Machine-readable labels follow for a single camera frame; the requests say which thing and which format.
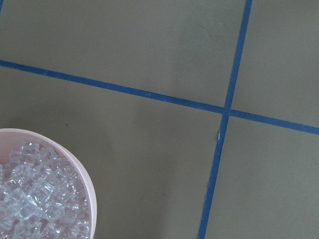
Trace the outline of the clear ice cubes pile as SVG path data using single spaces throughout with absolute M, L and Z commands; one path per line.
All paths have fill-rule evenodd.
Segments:
M 0 166 L 2 239 L 88 239 L 90 209 L 75 167 L 52 147 L 25 142 Z

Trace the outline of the pink plastic bowl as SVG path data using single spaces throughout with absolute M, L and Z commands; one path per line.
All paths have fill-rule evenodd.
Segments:
M 77 170 L 90 206 L 90 236 L 94 238 L 97 222 L 97 199 L 92 180 L 82 163 L 66 148 L 59 143 L 41 134 L 18 128 L 2 128 L 0 130 L 0 162 L 7 163 L 13 151 L 24 142 L 38 143 L 40 146 L 52 147 L 60 157 L 66 157 Z

